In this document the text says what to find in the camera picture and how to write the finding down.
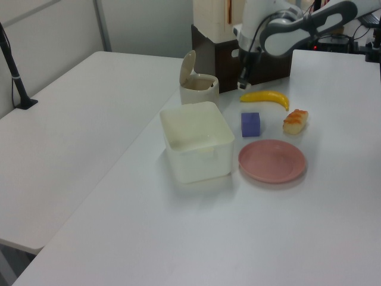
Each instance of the wooden box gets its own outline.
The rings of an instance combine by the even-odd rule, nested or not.
[[[196,51],[195,72],[211,74],[218,78],[220,93],[237,89],[241,65],[238,57],[232,56],[232,52],[239,48],[238,41],[214,43],[194,25],[191,29],[192,48]],[[285,58],[273,58],[263,54],[261,62],[253,69],[249,82],[256,85],[288,77],[291,72],[291,62],[292,55]]]

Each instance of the toy bread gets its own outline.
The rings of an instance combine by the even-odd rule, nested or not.
[[[300,133],[307,122],[307,118],[307,111],[295,109],[293,112],[288,114],[286,119],[284,119],[283,131],[293,135]]]

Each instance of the banana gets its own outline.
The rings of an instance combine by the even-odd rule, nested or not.
[[[289,100],[286,95],[277,91],[254,91],[244,94],[239,98],[242,102],[273,101],[282,105],[286,111],[289,108]]]

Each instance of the purple cube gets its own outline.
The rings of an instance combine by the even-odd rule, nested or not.
[[[259,113],[241,114],[242,137],[255,137],[261,133],[261,120]]]

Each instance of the plate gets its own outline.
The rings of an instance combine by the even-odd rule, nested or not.
[[[274,139],[244,146],[238,160],[245,173],[266,183],[291,181],[304,171],[306,165],[304,155],[297,147]]]

